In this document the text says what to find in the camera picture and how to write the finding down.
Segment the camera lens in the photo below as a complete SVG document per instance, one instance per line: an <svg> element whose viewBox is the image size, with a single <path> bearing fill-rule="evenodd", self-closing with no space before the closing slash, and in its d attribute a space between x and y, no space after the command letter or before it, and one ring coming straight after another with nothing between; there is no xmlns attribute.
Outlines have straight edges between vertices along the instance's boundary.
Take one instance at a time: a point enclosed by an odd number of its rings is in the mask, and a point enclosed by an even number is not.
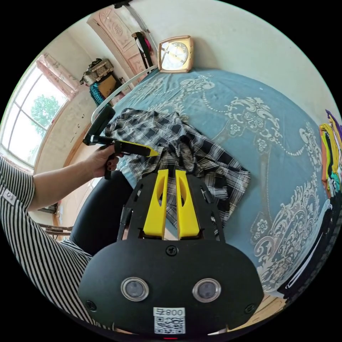
<svg viewBox="0 0 342 342"><path fill-rule="evenodd" d="M121 292L129 300L140 302L149 294L149 287L140 278L130 277L121 283Z"/></svg>
<svg viewBox="0 0 342 342"><path fill-rule="evenodd" d="M212 278L202 279L193 287L192 294L196 300L208 303L215 300L221 293L220 283Z"/></svg>

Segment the qr code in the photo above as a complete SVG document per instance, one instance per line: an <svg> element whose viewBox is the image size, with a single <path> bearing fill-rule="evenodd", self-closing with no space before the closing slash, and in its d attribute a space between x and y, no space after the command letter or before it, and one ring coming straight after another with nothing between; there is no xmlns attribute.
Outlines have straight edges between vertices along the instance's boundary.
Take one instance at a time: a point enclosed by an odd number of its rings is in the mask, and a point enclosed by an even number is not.
<svg viewBox="0 0 342 342"><path fill-rule="evenodd" d="M156 334L185 334L185 317L154 317Z"/></svg>

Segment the blue bedspread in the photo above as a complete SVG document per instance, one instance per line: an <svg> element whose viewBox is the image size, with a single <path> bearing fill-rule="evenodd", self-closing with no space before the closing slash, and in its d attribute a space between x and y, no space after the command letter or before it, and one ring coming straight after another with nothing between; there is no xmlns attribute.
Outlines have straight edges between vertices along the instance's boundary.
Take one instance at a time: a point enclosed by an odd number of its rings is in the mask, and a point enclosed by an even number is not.
<svg viewBox="0 0 342 342"><path fill-rule="evenodd" d="M253 261L264 291L273 293L302 262L320 228L316 222L327 198L315 122L273 88L213 69L154 71L115 110L126 107L178 112L251 172L224 233ZM135 186L124 163L120 169Z"/></svg>

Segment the purple fabric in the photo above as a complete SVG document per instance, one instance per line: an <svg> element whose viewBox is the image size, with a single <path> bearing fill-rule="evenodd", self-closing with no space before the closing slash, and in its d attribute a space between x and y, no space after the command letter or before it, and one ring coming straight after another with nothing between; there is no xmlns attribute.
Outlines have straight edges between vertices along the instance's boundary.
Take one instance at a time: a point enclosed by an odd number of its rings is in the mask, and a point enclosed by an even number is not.
<svg viewBox="0 0 342 342"><path fill-rule="evenodd" d="M341 140L342 140L342 126L337 122L337 120L333 117L333 115L326 109L325 110L328 114L328 119L332 118L334 121L335 121L335 124L336 124L336 128L338 130L338 133L341 137Z"/></svg>

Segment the yellow fabric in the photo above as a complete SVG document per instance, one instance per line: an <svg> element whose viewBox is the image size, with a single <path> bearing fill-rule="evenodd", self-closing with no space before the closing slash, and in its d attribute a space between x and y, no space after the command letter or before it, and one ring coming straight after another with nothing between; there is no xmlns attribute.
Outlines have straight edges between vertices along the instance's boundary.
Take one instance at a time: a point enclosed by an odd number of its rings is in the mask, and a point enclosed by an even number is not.
<svg viewBox="0 0 342 342"><path fill-rule="evenodd" d="M327 149L323 142L323 131L320 130L320 137L321 137L321 149L322 149L322 183L324 189L328 195L328 198L331 198L331 193L328 189L328 181L327 181Z"/></svg>
<svg viewBox="0 0 342 342"><path fill-rule="evenodd" d="M320 129L323 131L326 131L329 135L330 139L330 145L331 145L331 151L332 151L332 172L337 174L337 168L338 168L338 147L334 138L334 133L332 131L332 128L328 124L322 124L320 125Z"/></svg>
<svg viewBox="0 0 342 342"><path fill-rule="evenodd" d="M340 149L342 149L342 141L341 141L341 137L340 137L340 133L336 127L336 123L333 119L329 119L329 122L332 124L333 128L334 128L334 131L335 131L335 134L336 134L336 137L337 137L337 141L340 145Z"/></svg>
<svg viewBox="0 0 342 342"><path fill-rule="evenodd" d="M328 167L329 167L329 164L330 164L330 151L329 151L328 143L327 143L327 140L325 139L325 134L324 134L323 130L321 130L321 139L322 139L322 142L323 142L323 144L325 146L325 150L326 150L326 154L327 154L326 165L325 165L325 170L326 170L325 177L326 177L326 179L328 179L329 178Z"/></svg>

